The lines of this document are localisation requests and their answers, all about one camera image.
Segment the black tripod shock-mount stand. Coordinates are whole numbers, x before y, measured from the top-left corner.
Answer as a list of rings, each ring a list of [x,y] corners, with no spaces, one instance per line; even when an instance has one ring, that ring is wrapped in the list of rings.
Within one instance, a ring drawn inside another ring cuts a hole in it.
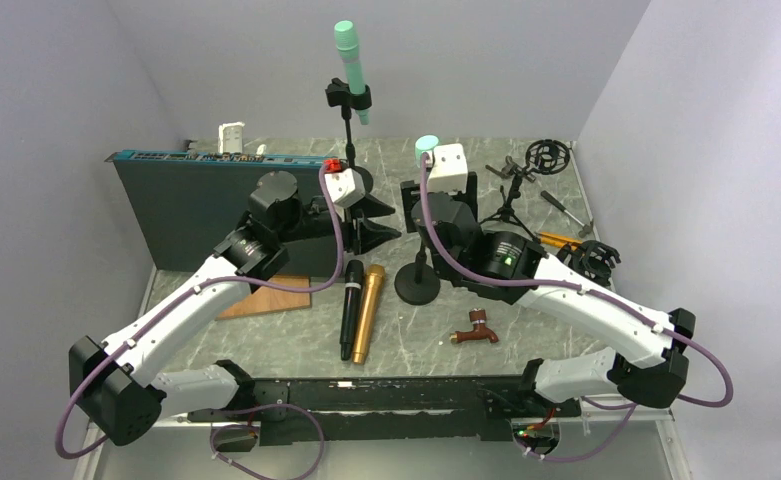
[[[501,186],[499,191],[502,204],[497,210],[481,219],[480,224],[499,222],[519,227],[532,239],[540,241],[536,233],[533,233],[526,224],[517,216],[513,203],[522,196],[524,182],[535,182],[537,174],[544,176],[555,175],[566,169],[572,160],[571,148],[554,139],[542,139],[532,142],[525,151],[524,164],[520,165],[511,155],[507,155],[505,164],[513,166],[513,177],[508,190]]]

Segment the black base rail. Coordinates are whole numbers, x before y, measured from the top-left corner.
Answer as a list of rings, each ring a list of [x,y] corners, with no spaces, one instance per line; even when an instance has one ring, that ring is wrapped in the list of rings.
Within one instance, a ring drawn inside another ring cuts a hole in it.
[[[474,438],[510,441],[514,427],[574,414],[531,393],[518,375],[258,379],[253,395],[191,422],[258,424],[263,446],[329,441]]]

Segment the white plastic bracket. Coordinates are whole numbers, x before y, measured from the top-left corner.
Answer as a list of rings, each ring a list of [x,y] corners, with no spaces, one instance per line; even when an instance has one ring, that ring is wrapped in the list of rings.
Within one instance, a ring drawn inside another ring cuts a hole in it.
[[[218,127],[218,153],[242,154],[244,122],[230,122],[220,124]]]

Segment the round-base mic stand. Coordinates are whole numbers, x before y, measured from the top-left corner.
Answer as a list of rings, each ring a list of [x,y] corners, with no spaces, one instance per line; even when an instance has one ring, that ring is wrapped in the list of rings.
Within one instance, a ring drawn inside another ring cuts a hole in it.
[[[340,116],[344,122],[346,135],[344,151],[348,166],[361,175],[366,192],[371,193],[374,186],[373,177],[365,167],[356,164],[357,153],[351,129],[351,119],[354,108],[372,106],[370,88],[366,86],[366,91],[364,93],[353,94],[347,83],[340,78],[333,78],[325,88],[325,96],[329,107],[339,108]]]
[[[426,250],[425,243],[421,242],[414,261],[402,266],[394,278],[394,289],[397,296],[409,305],[429,304],[440,293],[440,279],[428,264]]]

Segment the orange utility knife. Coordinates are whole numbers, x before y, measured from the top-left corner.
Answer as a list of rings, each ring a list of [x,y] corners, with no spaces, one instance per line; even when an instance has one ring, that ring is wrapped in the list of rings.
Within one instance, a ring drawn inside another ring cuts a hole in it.
[[[537,236],[540,238],[540,241],[545,244],[549,245],[558,249],[567,248],[571,251],[574,251],[578,246],[580,246],[583,241],[559,234],[554,234],[551,232],[538,232]]]

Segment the right shock-mount round stand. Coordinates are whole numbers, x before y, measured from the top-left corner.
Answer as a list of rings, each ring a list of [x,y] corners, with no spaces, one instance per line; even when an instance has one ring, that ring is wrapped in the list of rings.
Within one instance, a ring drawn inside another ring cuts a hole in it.
[[[575,273],[605,288],[611,286],[612,272],[621,263],[617,249],[597,240],[564,245],[556,256]]]

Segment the brown faucet tap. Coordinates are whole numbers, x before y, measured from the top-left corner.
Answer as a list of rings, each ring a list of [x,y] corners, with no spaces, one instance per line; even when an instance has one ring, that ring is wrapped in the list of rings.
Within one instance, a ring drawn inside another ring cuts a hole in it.
[[[471,324],[469,331],[455,331],[449,336],[452,344],[461,344],[469,341],[486,340],[491,344],[498,343],[498,335],[487,326],[487,313],[485,309],[474,308],[468,312],[468,318]]]

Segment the mint green microphone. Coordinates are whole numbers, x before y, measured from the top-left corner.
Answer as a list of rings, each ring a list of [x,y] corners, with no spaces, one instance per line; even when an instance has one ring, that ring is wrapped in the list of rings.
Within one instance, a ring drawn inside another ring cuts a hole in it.
[[[439,145],[439,138],[428,134],[419,137],[415,142],[415,161],[418,168],[422,167],[422,158],[424,154],[431,153]]]
[[[344,64],[345,76],[351,94],[355,97],[355,111],[362,125],[370,123],[371,91],[364,78],[360,61],[360,40],[354,23],[341,20],[334,25],[334,39]]]

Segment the gold microphone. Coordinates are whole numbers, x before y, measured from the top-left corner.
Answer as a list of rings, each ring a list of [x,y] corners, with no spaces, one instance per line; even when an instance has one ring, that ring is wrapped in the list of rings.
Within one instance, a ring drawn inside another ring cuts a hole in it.
[[[386,271],[381,265],[372,264],[366,269],[361,311],[352,353],[352,362],[356,365],[363,365],[366,362],[385,278]]]

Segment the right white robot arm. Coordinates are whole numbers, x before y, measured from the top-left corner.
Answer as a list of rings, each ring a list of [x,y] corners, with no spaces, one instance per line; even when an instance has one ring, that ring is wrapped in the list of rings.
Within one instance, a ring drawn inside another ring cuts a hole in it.
[[[664,332],[692,337],[691,312],[666,313],[629,301],[582,277],[534,240],[483,229],[456,197],[409,185],[416,192],[406,220],[429,249],[439,279],[481,298],[551,315],[605,344],[575,358],[529,361],[516,391],[523,411],[540,415],[597,394],[618,393],[658,409],[677,399],[689,360],[685,344]]]

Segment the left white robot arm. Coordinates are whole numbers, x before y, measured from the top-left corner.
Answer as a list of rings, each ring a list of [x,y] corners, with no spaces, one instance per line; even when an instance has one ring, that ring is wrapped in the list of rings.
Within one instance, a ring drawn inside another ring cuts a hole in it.
[[[317,179],[321,194],[305,204],[293,175],[264,175],[235,228],[178,290],[104,340],[84,336],[71,346],[70,400],[55,433],[61,457],[76,456],[63,442],[73,408],[116,446],[136,441],[159,419],[178,413],[215,409],[238,420],[251,411],[253,380],[231,361],[178,373],[164,368],[186,342],[238,301],[261,287],[284,290],[270,279],[288,262],[287,243],[333,238],[336,264],[318,285],[323,290],[342,273],[345,253],[355,250],[344,235],[344,213],[367,221],[393,211],[367,192],[355,168],[324,164]]]

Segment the black handled hammer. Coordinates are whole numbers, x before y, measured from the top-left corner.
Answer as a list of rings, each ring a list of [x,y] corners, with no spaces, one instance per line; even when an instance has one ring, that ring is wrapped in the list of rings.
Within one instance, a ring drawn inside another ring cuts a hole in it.
[[[594,233],[593,219],[587,222],[582,221],[576,214],[570,211],[562,202],[546,190],[540,192],[540,197],[580,226],[578,233],[580,238],[586,238]]]

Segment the blue network switch box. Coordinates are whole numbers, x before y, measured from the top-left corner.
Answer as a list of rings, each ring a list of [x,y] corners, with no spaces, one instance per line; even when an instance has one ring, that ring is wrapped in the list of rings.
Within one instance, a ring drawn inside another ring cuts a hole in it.
[[[283,171],[309,203],[321,194],[321,156],[122,150],[108,157],[159,270],[196,270],[232,231],[267,173]]]

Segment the grey metal clamp tool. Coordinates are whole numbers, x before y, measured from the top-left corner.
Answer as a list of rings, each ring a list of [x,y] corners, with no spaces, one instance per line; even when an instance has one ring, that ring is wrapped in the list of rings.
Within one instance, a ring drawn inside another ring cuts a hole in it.
[[[511,179],[513,177],[513,166],[511,164],[502,165],[500,168],[487,164],[485,168],[502,180]]]

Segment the black microphone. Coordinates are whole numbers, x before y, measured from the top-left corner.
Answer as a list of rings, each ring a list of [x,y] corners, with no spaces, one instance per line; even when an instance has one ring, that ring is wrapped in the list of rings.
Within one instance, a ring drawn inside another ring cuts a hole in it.
[[[344,275],[344,302],[340,329],[340,358],[350,361],[356,338],[361,308],[361,294],[364,282],[364,265],[357,259],[350,260]]]

